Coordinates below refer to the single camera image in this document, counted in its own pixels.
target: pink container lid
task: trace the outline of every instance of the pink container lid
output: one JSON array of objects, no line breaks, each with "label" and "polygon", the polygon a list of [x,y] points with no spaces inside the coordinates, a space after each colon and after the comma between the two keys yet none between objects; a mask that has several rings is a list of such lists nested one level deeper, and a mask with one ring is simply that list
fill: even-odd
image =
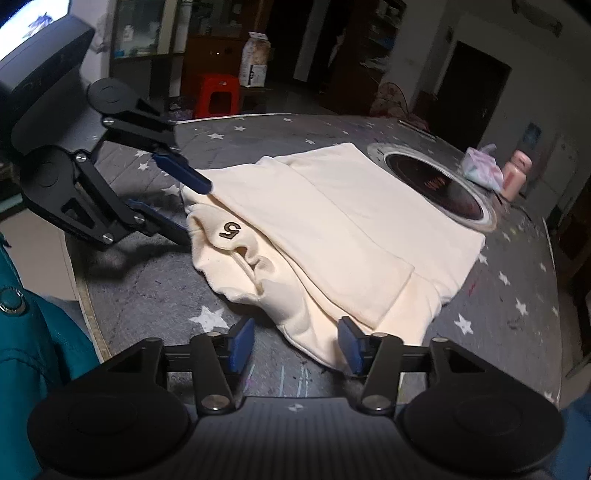
[{"label": "pink container lid", "polygon": [[511,157],[511,163],[523,173],[528,173],[531,168],[531,159],[521,150],[515,150],[513,156]]}]

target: red plastic stool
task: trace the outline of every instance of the red plastic stool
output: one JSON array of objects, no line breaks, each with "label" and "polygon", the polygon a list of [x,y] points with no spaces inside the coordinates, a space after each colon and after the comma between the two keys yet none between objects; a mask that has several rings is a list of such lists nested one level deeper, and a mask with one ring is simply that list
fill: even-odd
[{"label": "red plastic stool", "polygon": [[237,115],[239,113],[240,83],[238,77],[222,73],[195,75],[192,90],[197,98],[193,118]]}]

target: monitor screen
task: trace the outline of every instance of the monitor screen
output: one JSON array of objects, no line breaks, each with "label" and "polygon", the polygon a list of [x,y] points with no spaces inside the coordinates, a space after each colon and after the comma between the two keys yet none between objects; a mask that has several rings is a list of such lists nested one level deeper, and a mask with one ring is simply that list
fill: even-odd
[{"label": "monitor screen", "polygon": [[0,60],[42,28],[67,15],[70,0],[31,0],[0,27]]}]

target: teal jacket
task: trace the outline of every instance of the teal jacket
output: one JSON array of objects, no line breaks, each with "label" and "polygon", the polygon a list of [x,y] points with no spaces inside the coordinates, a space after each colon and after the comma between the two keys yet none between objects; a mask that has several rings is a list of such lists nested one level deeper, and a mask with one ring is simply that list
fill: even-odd
[{"label": "teal jacket", "polygon": [[30,480],[41,471],[27,439],[31,410],[99,362],[62,309],[23,288],[1,233],[0,244],[0,478]]}]

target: pink bottle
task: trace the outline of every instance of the pink bottle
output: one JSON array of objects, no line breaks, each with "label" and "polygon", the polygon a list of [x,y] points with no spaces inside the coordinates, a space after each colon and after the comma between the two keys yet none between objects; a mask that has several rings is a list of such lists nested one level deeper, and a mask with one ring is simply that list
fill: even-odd
[{"label": "pink bottle", "polygon": [[501,195],[512,202],[524,185],[531,168],[531,160],[520,150],[515,150],[511,160],[503,167],[503,189]]}]

